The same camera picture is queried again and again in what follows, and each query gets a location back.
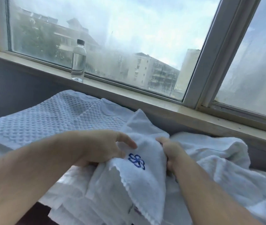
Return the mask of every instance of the plastic bottle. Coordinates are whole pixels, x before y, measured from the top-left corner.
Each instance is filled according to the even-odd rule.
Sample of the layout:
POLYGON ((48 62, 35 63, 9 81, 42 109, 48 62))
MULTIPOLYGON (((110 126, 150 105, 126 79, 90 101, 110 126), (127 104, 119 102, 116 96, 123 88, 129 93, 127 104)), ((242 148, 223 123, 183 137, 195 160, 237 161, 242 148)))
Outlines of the plastic bottle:
POLYGON ((77 46, 73 51, 73 60, 71 66, 71 79, 83 82, 85 64, 86 64, 86 50, 84 48, 85 42, 77 39, 77 46))

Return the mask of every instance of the left hand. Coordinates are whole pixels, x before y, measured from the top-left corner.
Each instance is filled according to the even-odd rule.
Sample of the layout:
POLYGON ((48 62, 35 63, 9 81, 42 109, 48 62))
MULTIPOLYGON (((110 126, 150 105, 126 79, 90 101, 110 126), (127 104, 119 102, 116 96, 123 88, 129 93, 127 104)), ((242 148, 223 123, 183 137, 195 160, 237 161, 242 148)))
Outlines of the left hand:
POLYGON ((64 132, 60 140, 64 147, 82 151, 76 166, 86 166, 89 162, 106 162, 112 158, 124 158, 125 153, 116 142, 124 142, 133 149, 136 143, 126 134, 113 130, 83 130, 64 132))

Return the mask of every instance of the cloud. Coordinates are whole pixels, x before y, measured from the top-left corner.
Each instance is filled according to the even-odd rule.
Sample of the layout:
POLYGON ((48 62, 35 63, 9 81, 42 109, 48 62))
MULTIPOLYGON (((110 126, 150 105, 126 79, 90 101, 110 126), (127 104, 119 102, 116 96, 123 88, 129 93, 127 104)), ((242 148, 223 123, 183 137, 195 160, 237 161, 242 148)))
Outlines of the cloud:
POLYGON ((220 0, 15 0, 29 11, 76 17, 101 45, 143 52, 180 69, 187 49, 201 49, 220 0))

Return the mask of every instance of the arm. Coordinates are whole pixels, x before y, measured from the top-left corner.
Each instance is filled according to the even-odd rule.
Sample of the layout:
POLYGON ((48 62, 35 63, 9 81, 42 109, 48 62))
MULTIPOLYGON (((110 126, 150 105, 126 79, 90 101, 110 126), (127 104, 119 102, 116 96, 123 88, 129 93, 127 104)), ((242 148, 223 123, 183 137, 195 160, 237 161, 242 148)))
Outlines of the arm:
POLYGON ((157 139, 168 157, 167 168, 180 185, 195 225, 262 225, 250 212, 236 203, 178 143, 157 139))
POLYGON ((0 225, 15 224, 73 164, 124 157, 116 141, 137 147, 112 130, 70 131, 0 157, 0 225))

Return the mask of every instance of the window pane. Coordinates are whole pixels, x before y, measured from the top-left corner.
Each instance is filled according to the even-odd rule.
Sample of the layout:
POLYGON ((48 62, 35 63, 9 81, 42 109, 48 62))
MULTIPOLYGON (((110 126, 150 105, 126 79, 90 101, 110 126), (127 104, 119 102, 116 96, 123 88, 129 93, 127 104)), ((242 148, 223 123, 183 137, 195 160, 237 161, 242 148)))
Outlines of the window pane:
POLYGON ((12 49, 181 100, 220 0, 10 0, 12 49))
POLYGON ((266 0, 261 0, 215 100, 266 115, 266 0))

